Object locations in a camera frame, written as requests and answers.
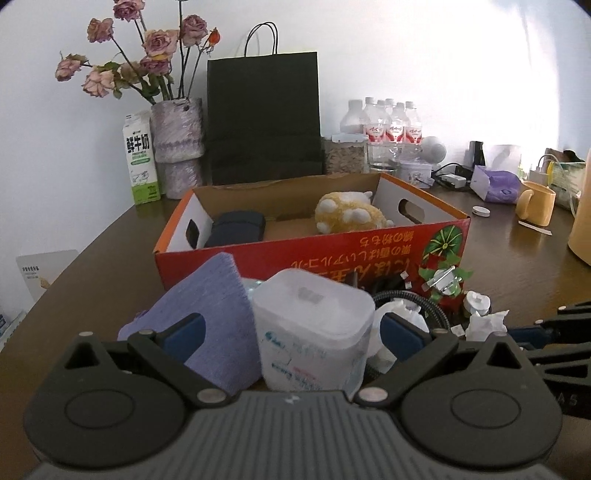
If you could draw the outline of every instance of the plush toy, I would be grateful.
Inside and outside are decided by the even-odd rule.
[[[371,205],[371,192],[333,192],[324,195],[316,207],[316,228],[320,233],[344,233],[394,226]]]

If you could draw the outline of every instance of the green milk carton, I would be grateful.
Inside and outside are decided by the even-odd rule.
[[[150,112],[143,111],[125,117],[123,138],[131,181],[134,203],[160,200],[152,134],[150,131]]]

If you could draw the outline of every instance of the cardboard box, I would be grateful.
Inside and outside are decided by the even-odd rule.
[[[330,192],[375,193],[373,204],[395,227],[321,235],[314,210]],[[262,242],[203,248],[212,218],[231,210],[265,215]],[[187,239],[190,222],[197,247]],[[461,256],[470,217],[451,205],[387,174],[335,174],[231,186],[198,187],[173,212],[154,249],[160,277],[171,288],[219,252],[234,256],[243,277],[267,280],[285,268],[303,268],[343,281],[356,270],[362,285],[406,271],[420,290],[420,266],[436,268],[449,252]]]

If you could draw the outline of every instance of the cable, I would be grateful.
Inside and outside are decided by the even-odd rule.
[[[258,25],[256,25],[251,30],[251,32],[248,34],[248,38],[246,39],[246,43],[244,45],[244,56],[245,57],[246,57],[247,50],[248,50],[248,43],[250,42],[251,38],[256,33],[256,31],[259,28],[263,27],[264,25],[266,25],[267,27],[269,27],[271,29],[271,32],[273,33],[273,49],[271,50],[271,54],[272,55],[277,55],[278,54],[278,49],[279,49],[279,29],[277,28],[277,25],[275,25],[275,22],[264,22],[264,23],[259,23]]]
[[[393,299],[404,299],[410,300],[419,305],[425,312],[426,318],[425,321],[428,319],[434,319],[437,322],[437,326],[434,328],[445,328],[446,330],[450,330],[452,326],[447,319],[444,311],[441,309],[439,305],[436,305],[431,300],[421,297],[420,295],[406,290],[388,290],[382,291],[380,293],[376,293],[372,297],[375,303],[378,303],[383,300],[393,300]]]
[[[452,163],[448,163],[447,165],[442,166],[441,168],[438,168],[437,170],[433,170],[431,172],[431,175],[437,173],[438,171],[442,171],[444,168],[449,167],[450,165],[457,165],[458,167],[465,167],[465,165],[462,165],[461,163],[452,162]]]

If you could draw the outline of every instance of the yellow mug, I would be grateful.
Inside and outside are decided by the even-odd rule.
[[[517,200],[515,213],[522,220],[538,226],[548,226],[554,210],[556,192],[533,181],[523,181],[523,191]]]

